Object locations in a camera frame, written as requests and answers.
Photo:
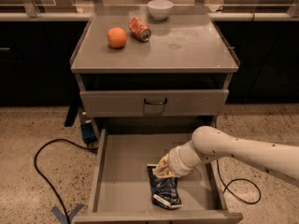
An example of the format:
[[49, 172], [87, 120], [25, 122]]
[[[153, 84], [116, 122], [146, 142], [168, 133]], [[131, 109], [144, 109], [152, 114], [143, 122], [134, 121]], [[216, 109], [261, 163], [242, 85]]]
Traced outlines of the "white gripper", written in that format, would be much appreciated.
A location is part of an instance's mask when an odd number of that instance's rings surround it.
[[200, 163], [201, 159], [193, 141], [189, 141], [184, 145], [172, 148], [168, 156], [165, 155], [161, 158], [153, 173], [160, 178], [183, 177], [192, 172]]

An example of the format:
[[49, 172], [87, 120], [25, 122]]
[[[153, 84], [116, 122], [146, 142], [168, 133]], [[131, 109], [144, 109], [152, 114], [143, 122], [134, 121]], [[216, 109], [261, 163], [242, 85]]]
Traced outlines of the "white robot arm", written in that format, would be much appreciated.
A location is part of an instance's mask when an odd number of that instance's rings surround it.
[[216, 128], [197, 128], [190, 141], [172, 148], [153, 173], [160, 178], [183, 177], [203, 163], [234, 158], [299, 187], [299, 147], [233, 137]]

